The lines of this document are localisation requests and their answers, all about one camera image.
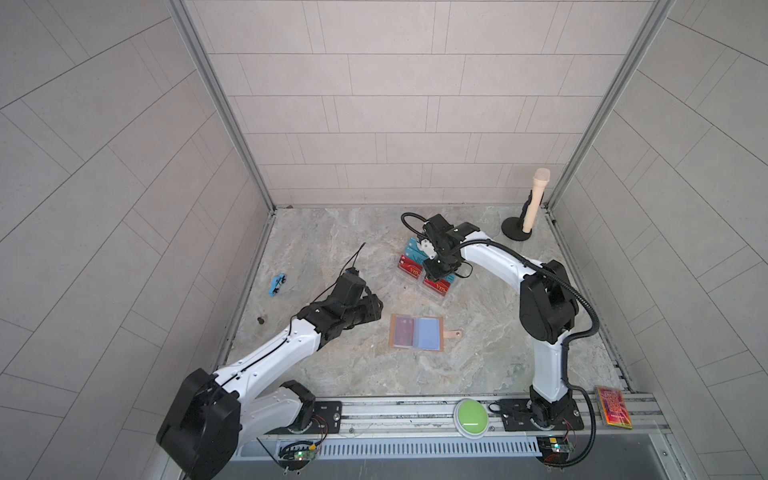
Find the clear acrylic card stand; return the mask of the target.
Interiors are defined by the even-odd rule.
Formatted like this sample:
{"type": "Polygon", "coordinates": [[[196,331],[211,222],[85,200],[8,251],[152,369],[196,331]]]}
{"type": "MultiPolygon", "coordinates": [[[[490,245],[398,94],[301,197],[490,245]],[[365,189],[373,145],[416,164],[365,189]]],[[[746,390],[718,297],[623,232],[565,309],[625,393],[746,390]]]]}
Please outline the clear acrylic card stand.
{"type": "MultiPolygon", "coordinates": [[[[425,266],[424,266],[424,262],[423,262],[422,266],[423,266],[423,272],[422,272],[422,275],[421,275],[421,277],[420,277],[418,280],[415,280],[415,279],[413,279],[413,278],[410,278],[409,276],[407,276],[407,275],[405,275],[404,273],[402,273],[402,272],[401,272],[401,271],[400,271],[398,268],[397,268],[397,269],[398,269],[398,271],[399,271],[401,274],[403,274],[403,275],[404,275],[406,278],[408,278],[408,279],[409,279],[409,280],[410,280],[412,283],[415,283],[415,284],[416,284],[416,285],[417,285],[417,286],[418,286],[418,287],[419,287],[419,288],[420,288],[420,289],[421,289],[423,292],[425,292],[427,295],[429,295],[429,296],[433,297],[434,299],[440,299],[440,300],[444,299],[444,298],[439,298],[439,297],[437,297],[437,296],[435,296],[435,295],[432,295],[432,294],[430,294],[429,292],[427,292],[427,291],[426,291],[426,290],[425,290],[425,289],[422,287],[422,285],[421,285],[421,281],[422,281],[422,279],[423,279],[424,277],[427,277],[427,273],[426,273],[426,268],[425,268],[425,266]]],[[[453,285],[454,285],[454,283],[455,283],[455,280],[456,280],[456,277],[455,277],[454,275],[449,275],[449,276],[448,276],[446,279],[444,279],[444,280],[447,280],[448,282],[451,282],[451,283],[452,283],[452,287],[453,287],[453,285]]]]}

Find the left circuit board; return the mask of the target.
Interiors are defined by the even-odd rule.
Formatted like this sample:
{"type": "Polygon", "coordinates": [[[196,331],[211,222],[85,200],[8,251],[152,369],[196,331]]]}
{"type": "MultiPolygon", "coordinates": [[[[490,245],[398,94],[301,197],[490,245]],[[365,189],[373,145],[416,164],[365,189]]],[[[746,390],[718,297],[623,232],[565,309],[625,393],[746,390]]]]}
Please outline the left circuit board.
{"type": "Polygon", "coordinates": [[[278,463],[286,471],[298,472],[314,461],[320,445],[311,441],[297,441],[282,447],[278,452],[278,463]]]}

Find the right circuit board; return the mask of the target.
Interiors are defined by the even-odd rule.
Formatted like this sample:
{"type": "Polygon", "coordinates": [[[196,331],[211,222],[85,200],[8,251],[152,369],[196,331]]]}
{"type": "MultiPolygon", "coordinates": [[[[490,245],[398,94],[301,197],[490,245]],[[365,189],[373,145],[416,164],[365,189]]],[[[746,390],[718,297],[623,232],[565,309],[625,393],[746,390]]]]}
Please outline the right circuit board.
{"type": "Polygon", "coordinates": [[[539,436],[536,441],[541,453],[538,460],[541,463],[562,465],[568,462],[573,444],[566,436],[539,436]]]}

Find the beige microphone on black stand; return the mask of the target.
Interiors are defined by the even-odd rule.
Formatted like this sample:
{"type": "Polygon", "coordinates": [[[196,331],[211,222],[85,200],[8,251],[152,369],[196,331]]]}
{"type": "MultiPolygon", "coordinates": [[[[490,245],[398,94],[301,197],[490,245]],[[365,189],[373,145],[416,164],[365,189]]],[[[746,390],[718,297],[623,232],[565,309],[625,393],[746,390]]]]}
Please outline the beige microphone on black stand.
{"type": "Polygon", "coordinates": [[[526,241],[531,237],[533,226],[541,205],[546,187],[550,182],[551,171],[538,168],[533,176],[532,188],[521,213],[517,217],[505,219],[501,225],[502,233],[514,241],[526,241]]]}

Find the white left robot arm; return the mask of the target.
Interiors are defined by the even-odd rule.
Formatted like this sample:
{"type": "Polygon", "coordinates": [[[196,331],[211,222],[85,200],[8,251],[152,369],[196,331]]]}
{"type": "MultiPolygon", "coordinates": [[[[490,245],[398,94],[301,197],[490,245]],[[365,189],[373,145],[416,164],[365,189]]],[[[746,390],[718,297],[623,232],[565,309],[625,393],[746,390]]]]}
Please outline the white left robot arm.
{"type": "Polygon", "coordinates": [[[279,428],[303,430],[315,397],[301,383],[268,386],[344,331],[378,321],[383,303],[359,271],[342,271],[324,299],[294,315],[289,326],[240,360],[181,383],[156,435],[157,444],[189,479],[212,479],[236,450],[279,428]]]}

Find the green push button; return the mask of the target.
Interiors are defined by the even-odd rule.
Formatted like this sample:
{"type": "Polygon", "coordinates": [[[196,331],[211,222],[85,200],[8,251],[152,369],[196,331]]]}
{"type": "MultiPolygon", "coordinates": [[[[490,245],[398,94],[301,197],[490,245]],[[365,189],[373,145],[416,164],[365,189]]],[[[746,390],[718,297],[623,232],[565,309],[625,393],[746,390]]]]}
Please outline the green push button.
{"type": "Polygon", "coordinates": [[[486,407],[470,398],[463,398],[454,406],[452,419],[458,433],[469,439],[482,438],[489,428],[486,407]]]}

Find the red patterned card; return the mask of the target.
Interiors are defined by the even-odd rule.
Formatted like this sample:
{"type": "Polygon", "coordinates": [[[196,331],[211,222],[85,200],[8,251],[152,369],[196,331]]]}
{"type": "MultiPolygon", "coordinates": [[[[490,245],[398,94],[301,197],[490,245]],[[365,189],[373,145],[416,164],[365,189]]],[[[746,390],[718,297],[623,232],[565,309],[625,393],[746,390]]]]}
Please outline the red patterned card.
{"type": "Polygon", "coordinates": [[[632,430],[631,416],[622,391],[615,388],[598,386],[596,392],[605,423],[612,427],[632,430]]]}

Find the circuit board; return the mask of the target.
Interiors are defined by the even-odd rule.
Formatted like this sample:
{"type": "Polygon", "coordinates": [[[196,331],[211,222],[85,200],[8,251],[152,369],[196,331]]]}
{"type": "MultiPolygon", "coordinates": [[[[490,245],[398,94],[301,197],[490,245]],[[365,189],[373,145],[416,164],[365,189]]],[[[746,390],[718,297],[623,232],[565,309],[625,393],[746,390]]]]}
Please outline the circuit board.
{"type": "Polygon", "coordinates": [[[278,463],[286,471],[298,472],[314,461],[320,445],[311,441],[297,441],[282,447],[278,452],[278,463]]]}
{"type": "Polygon", "coordinates": [[[568,462],[573,444],[566,436],[539,436],[536,441],[541,453],[538,460],[541,463],[562,465],[568,462]]]}

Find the tan leather card holder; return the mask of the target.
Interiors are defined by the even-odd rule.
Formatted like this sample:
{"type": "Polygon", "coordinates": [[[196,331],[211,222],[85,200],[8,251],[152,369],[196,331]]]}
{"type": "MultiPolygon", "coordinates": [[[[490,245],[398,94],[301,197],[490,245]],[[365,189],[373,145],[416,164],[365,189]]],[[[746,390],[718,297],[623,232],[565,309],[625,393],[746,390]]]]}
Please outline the tan leather card holder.
{"type": "Polygon", "coordinates": [[[415,319],[415,335],[412,348],[427,352],[440,352],[445,348],[446,341],[459,340],[464,334],[462,330],[445,330],[443,319],[440,317],[418,317],[403,314],[393,314],[390,320],[389,347],[391,346],[391,324],[395,316],[408,316],[415,319]]]}

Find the teal VIP card left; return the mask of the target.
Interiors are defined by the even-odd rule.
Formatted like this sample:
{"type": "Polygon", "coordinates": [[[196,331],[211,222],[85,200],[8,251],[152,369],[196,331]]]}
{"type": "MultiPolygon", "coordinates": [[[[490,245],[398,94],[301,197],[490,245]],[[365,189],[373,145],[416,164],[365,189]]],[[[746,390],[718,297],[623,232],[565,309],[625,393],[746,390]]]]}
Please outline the teal VIP card left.
{"type": "Polygon", "coordinates": [[[405,248],[404,255],[418,265],[422,265],[428,256],[420,249],[416,238],[410,238],[405,248]]]}

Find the blue toy car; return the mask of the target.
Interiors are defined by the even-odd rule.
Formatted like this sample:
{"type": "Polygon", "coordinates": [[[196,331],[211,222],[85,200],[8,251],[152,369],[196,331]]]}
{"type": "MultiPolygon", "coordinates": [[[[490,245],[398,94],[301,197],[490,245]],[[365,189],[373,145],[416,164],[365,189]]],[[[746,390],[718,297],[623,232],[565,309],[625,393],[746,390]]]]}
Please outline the blue toy car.
{"type": "Polygon", "coordinates": [[[285,274],[278,274],[274,276],[270,282],[270,287],[268,291],[268,295],[270,297],[276,296],[284,283],[286,282],[286,275],[285,274]]]}

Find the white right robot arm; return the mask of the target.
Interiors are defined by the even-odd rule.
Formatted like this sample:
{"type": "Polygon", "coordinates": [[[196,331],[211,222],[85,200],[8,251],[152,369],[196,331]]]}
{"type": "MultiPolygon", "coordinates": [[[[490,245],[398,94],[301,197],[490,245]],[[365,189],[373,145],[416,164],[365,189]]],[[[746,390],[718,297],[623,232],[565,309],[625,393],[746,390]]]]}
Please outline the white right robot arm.
{"type": "Polygon", "coordinates": [[[484,268],[517,292],[518,318],[534,349],[534,378],[522,411],[539,429],[563,425],[573,400],[564,343],[579,312],[564,266],[529,259],[492,240],[477,226],[468,222],[454,226],[441,215],[425,219],[417,239],[427,255],[424,268],[429,279],[457,274],[468,263],[484,268]]]}

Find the aluminium rail base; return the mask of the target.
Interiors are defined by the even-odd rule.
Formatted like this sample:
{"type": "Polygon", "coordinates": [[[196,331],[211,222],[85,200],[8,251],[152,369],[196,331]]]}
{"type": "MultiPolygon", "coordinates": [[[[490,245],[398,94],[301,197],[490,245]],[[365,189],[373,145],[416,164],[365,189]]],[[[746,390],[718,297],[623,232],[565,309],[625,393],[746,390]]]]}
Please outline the aluminium rail base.
{"type": "Polygon", "coordinates": [[[566,436],[573,444],[570,460],[587,445],[595,445],[600,435],[614,435],[621,440],[648,436],[653,446],[661,446],[664,435],[670,431],[667,419],[650,394],[626,395],[632,430],[607,425],[600,406],[590,416],[582,399],[572,403],[572,410],[564,415],[563,425],[542,430],[532,425],[522,411],[526,405],[524,399],[480,396],[473,399],[486,407],[489,428],[482,438],[469,439],[458,433],[452,419],[454,406],[461,399],[461,396],[318,399],[307,428],[272,430],[239,447],[230,461],[273,460],[282,468],[277,459],[279,450],[302,440],[320,445],[315,460],[538,459],[541,453],[536,438],[539,436],[566,436]]]}

